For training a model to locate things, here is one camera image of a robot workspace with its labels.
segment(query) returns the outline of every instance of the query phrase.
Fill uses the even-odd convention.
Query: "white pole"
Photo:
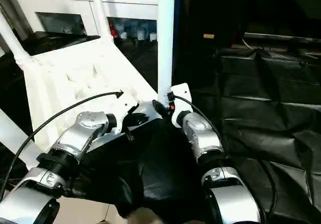
[[[30,59],[30,55],[23,49],[20,42],[14,35],[1,9],[0,9],[0,34],[2,35],[6,44],[9,46],[10,50],[14,54],[16,61]]]
[[[102,0],[94,0],[94,4],[95,4],[95,10],[98,18],[100,36],[105,39],[113,39],[110,33],[109,24],[104,11]]]
[[[0,126],[0,142],[15,154],[28,136],[1,109]],[[30,140],[19,158],[30,169],[38,165],[36,158],[40,153],[40,148]]]
[[[172,86],[175,0],[158,0],[158,100],[169,107],[167,93]]]

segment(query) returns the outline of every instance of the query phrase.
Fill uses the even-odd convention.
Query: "black fabric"
[[[157,41],[114,39],[115,45],[157,91]]]
[[[218,126],[266,210],[270,183],[255,159],[269,164],[278,193],[271,223],[319,223],[320,61],[264,51],[221,51],[216,58],[201,52],[185,52],[176,83],[189,84],[193,103]]]
[[[10,150],[8,150],[7,147],[5,147],[2,143],[0,143],[0,186],[3,183],[3,179],[6,176],[13,157],[14,154]],[[28,170],[26,168],[26,164],[18,159],[12,169],[12,174],[10,175],[10,178],[8,180],[7,189],[12,190],[27,172]]]
[[[112,203],[122,216],[140,206],[168,223],[203,219],[200,176],[185,136],[154,120],[87,153],[65,196]]]

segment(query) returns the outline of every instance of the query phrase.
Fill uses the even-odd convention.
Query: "white plastic chair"
[[[122,90],[132,94],[152,113],[157,93],[114,45],[102,1],[94,0],[101,38],[74,46],[30,56],[0,14],[0,33],[24,72],[33,129],[60,110],[103,92]],[[174,0],[158,2],[158,99],[168,105],[171,87]],[[48,150],[62,132],[85,110],[108,112],[115,101],[105,96],[87,102],[57,118],[35,136],[36,144]]]

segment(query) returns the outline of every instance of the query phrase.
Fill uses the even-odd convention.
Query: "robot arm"
[[[191,101],[187,84],[174,86],[172,91],[172,96]],[[180,99],[172,98],[170,106],[175,110],[172,123],[183,129],[202,172],[201,182],[211,210],[211,223],[261,223],[252,194],[233,168],[211,125]]]
[[[56,201],[66,188],[67,180],[96,138],[118,134],[122,121],[137,102],[123,94],[112,114],[82,112],[47,154],[38,156],[32,168],[0,203],[0,223],[51,224],[59,211]]]

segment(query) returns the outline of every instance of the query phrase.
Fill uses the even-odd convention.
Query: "cable connector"
[[[173,92],[169,92],[169,93],[167,94],[167,97],[169,98],[169,102],[172,102],[172,101],[174,101],[174,99],[175,99],[175,95],[174,95]]]
[[[116,92],[115,95],[116,95],[116,98],[119,98],[120,96],[123,95],[123,91],[120,91],[120,92]]]

